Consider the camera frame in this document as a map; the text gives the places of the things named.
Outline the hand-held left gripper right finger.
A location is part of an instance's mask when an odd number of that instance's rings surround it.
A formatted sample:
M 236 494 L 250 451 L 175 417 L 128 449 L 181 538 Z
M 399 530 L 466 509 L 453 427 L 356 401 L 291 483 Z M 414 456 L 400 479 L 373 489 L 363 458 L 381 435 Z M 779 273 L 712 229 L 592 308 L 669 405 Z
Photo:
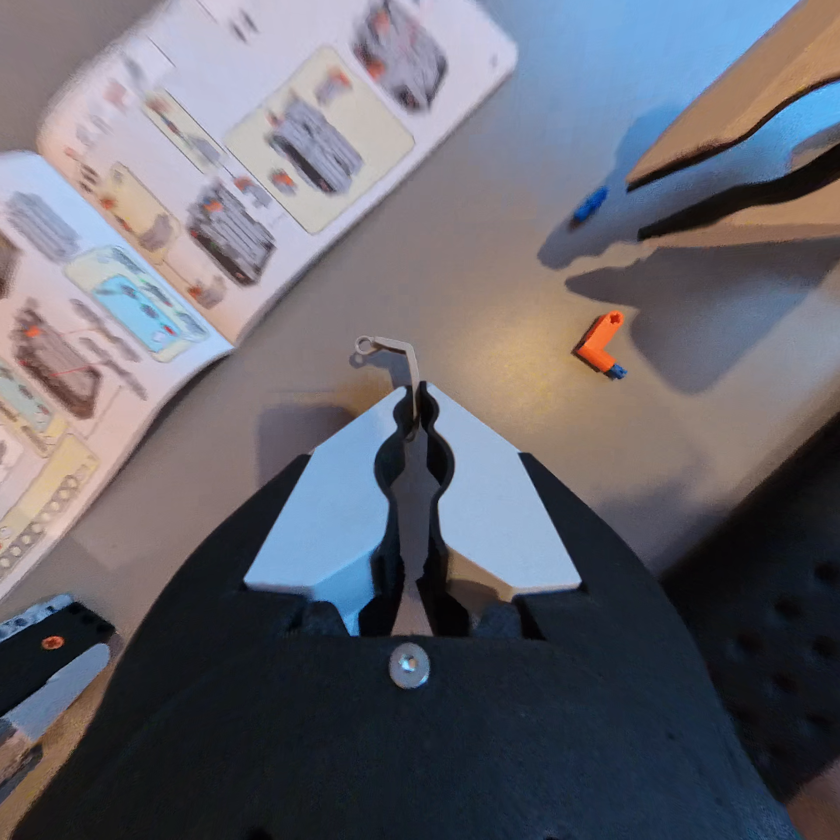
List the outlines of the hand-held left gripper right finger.
M 436 385 L 423 382 L 427 469 L 437 482 L 420 578 L 436 636 L 468 636 L 491 604 L 582 584 L 523 453 Z

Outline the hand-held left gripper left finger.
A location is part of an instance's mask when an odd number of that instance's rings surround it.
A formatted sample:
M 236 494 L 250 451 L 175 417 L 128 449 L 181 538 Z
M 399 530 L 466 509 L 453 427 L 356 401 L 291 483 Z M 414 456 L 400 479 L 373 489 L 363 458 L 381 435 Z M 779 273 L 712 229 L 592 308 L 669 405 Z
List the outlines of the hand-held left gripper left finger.
M 360 635 L 361 613 L 378 595 L 373 561 L 390 514 L 375 460 L 390 438 L 403 441 L 395 410 L 406 399 L 408 389 L 395 388 L 311 451 L 245 573 L 249 590 L 328 602 Z

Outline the black grey toy robot chassis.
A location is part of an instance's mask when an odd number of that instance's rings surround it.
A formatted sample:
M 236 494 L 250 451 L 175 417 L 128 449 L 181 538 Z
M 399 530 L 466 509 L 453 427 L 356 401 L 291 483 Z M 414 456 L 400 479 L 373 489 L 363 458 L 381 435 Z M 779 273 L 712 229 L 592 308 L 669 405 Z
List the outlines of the black grey toy robot chassis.
M 47 731 L 109 664 L 114 625 L 70 594 L 1 625 L 1 802 L 43 758 Z

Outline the black perforated chair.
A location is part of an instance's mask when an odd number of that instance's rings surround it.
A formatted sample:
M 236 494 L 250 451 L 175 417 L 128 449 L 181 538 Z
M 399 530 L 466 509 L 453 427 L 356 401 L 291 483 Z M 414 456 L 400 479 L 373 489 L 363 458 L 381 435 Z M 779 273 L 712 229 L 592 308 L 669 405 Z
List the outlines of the black perforated chair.
M 838 760 L 839 419 L 660 579 L 782 803 Z

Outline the grey desk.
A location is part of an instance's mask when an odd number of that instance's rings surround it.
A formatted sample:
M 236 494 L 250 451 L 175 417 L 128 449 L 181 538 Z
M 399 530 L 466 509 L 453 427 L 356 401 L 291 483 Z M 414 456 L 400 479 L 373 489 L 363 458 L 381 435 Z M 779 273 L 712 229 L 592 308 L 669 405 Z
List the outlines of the grey desk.
M 196 393 L 214 410 L 184 526 L 221 511 L 234 374 L 290 385 L 360 332 L 412 342 L 426 376 L 515 445 L 581 592 L 525 598 L 522 637 L 417 640 L 431 674 L 386 674 L 396 642 L 321 635 L 235 589 L 244 526 L 267 530 L 295 465 L 177 571 L 84 737 L 13 838 L 797 838 L 737 741 L 650 572 L 718 525 L 837 403 L 818 288 L 827 241 L 577 259 L 781 166 L 781 124 L 630 195 L 678 111 L 794 2 L 490 2 L 516 77 Z M 600 186 L 601 209 L 571 225 Z M 624 324 L 611 381 L 574 354 Z

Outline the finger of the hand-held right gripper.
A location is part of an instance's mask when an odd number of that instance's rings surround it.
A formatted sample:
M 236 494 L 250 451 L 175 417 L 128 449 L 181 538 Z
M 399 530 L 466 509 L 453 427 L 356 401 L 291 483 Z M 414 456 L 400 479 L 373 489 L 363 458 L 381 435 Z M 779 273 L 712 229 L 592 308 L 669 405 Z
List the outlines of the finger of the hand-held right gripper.
M 711 248 L 838 238 L 838 125 L 798 143 L 789 170 L 730 186 L 642 226 L 650 248 Z
M 733 148 L 838 80 L 839 2 L 797 3 L 667 127 L 627 174 L 626 189 Z

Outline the open instruction booklet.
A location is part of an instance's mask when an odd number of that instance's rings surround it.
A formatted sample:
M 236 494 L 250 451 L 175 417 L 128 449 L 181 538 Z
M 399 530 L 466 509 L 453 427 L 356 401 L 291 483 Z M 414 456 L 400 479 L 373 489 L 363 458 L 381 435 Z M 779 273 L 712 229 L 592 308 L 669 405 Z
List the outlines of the open instruction booklet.
M 163 2 L 2 154 L 2 596 L 509 78 L 478 2 Z

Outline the orange angle connector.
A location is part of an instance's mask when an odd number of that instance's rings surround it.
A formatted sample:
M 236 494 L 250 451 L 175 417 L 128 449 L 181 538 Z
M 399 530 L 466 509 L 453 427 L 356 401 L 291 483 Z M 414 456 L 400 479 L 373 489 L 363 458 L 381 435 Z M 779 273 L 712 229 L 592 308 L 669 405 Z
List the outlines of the orange angle connector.
M 574 354 L 591 368 L 605 374 L 613 365 L 618 364 L 611 355 L 608 345 L 613 341 L 624 324 L 624 315 L 618 310 L 609 311 L 596 318 L 584 334 Z

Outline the grey curved panel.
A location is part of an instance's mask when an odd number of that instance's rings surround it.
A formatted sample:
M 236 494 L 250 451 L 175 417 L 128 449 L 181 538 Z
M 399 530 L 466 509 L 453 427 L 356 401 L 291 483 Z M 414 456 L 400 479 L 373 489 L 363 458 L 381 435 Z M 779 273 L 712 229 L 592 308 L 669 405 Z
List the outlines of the grey curved panel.
M 379 352 L 398 354 L 404 357 L 410 378 L 410 386 L 408 387 L 409 396 L 411 396 L 412 400 L 412 420 L 405 433 L 405 441 L 414 441 L 421 423 L 421 408 L 419 402 L 419 386 L 421 384 L 421 379 L 419 375 L 417 355 L 413 345 L 399 339 L 391 339 L 374 335 L 361 335 L 356 339 L 354 348 L 355 352 L 362 357 L 372 356 L 373 354 Z

